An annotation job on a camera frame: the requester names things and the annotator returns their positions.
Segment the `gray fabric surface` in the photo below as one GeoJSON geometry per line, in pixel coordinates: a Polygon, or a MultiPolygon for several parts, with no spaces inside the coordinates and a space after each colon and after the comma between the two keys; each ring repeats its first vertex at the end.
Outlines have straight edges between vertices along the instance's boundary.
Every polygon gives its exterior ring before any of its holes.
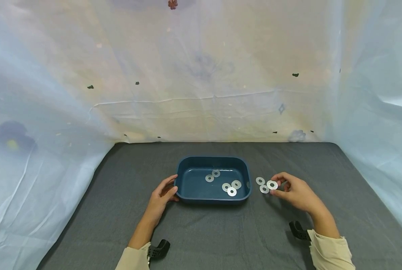
{"type": "Polygon", "coordinates": [[[117,144],[96,170],[87,193],[38,269],[113,270],[152,190],[186,156],[237,156],[249,167],[254,190],[239,207],[170,203],[153,235],[171,242],[151,269],[314,269],[308,244],[289,221],[309,217],[258,190],[255,178],[288,171],[304,179],[334,215],[357,269],[402,270],[402,228],[331,143],[117,144]]]}

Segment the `washer held in fingers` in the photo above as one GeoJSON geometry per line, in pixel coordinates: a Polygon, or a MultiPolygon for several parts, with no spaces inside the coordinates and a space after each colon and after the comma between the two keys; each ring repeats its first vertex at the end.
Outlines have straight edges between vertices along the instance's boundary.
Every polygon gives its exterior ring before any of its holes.
{"type": "Polygon", "coordinates": [[[222,189],[223,189],[223,191],[225,191],[225,192],[227,192],[227,190],[230,188],[230,184],[228,184],[228,183],[224,183],[223,185],[222,185],[222,189]]]}
{"type": "Polygon", "coordinates": [[[270,180],[267,182],[267,187],[271,190],[274,190],[274,189],[277,189],[279,187],[279,185],[277,184],[276,181],[270,180]]]}
{"type": "Polygon", "coordinates": [[[264,194],[267,194],[270,192],[270,190],[268,189],[268,187],[266,185],[260,185],[259,190],[264,194]]]}
{"type": "Polygon", "coordinates": [[[257,183],[258,185],[263,185],[263,184],[265,184],[265,180],[264,180],[264,178],[262,178],[262,177],[257,177],[257,178],[256,178],[256,183],[257,183]]]}
{"type": "Polygon", "coordinates": [[[232,181],[232,183],[230,183],[230,185],[235,189],[240,189],[241,188],[241,182],[238,181],[238,180],[232,181]]]}
{"type": "Polygon", "coordinates": [[[219,171],[219,170],[213,170],[213,171],[211,172],[211,174],[212,174],[214,177],[219,177],[219,176],[220,176],[220,171],[219,171]]]}
{"type": "Polygon", "coordinates": [[[229,196],[234,197],[237,195],[237,190],[234,187],[230,187],[228,188],[227,193],[229,196]]]}
{"type": "Polygon", "coordinates": [[[211,183],[214,181],[214,176],[212,176],[211,174],[207,174],[207,176],[205,177],[205,181],[211,183]]]}

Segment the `beige sleeve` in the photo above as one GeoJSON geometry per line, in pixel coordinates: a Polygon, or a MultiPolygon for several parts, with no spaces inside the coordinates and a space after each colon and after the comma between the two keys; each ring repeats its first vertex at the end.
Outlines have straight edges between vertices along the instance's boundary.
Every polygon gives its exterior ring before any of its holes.
{"type": "Polygon", "coordinates": [[[308,230],[312,244],[310,253],[313,265],[317,270],[355,270],[352,264],[351,251],[344,237],[329,238],[308,230]]]}
{"type": "Polygon", "coordinates": [[[115,270],[149,270],[147,253],[150,245],[148,242],[140,249],[125,248],[115,270]]]}

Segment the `tray rim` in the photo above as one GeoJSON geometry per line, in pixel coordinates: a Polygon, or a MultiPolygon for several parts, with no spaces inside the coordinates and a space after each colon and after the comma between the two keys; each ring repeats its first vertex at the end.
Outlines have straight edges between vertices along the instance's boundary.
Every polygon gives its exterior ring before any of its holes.
{"type": "Polygon", "coordinates": [[[250,185],[250,188],[249,188],[249,192],[246,194],[246,196],[244,196],[243,198],[241,198],[241,199],[202,199],[202,198],[191,198],[191,197],[185,197],[185,196],[181,196],[181,194],[179,193],[179,190],[177,190],[177,192],[176,192],[176,195],[179,197],[179,198],[181,198],[181,199],[183,199],[183,200],[187,200],[187,201],[209,201],[209,202],[214,202],[214,201],[231,201],[231,202],[239,202],[239,201],[245,201],[249,196],[250,196],[250,194],[252,194],[252,181],[250,181],[250,170],[249,170],[249,166],[247,166],[247,162],[246,162],[246,160],[245,159],[243,159],[243,158],[240,158],[240,157],[236,157],[236,156],[186,156],[186,157],[183,157],[182,159],[180,159],[180,161],[178,162],[178,166],[177,166],[177,168],[176,168],[176,172],[178,173],[178,169],[180,168],[180,165],[181,165],[181,162],[184,160],[184,159],[188,159],[188,158],[206,158],[206,157],[208,157],[208,158],[235,158],[235,159],[240,159],[243,163],[244,163],[244,165],[246,165],[246,169],[247,169],[247,174],[249,175],[249,185],[250,185]]]}

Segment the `white backdrop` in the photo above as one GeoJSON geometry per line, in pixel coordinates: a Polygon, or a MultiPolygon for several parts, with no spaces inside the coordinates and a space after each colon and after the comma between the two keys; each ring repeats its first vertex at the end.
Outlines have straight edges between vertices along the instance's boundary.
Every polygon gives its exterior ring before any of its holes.
{"type": "Polygon", "coordinates": [[[0,0],[0,269],[158,140],[337,143],[402,224],[402,0],[0,0]]]}

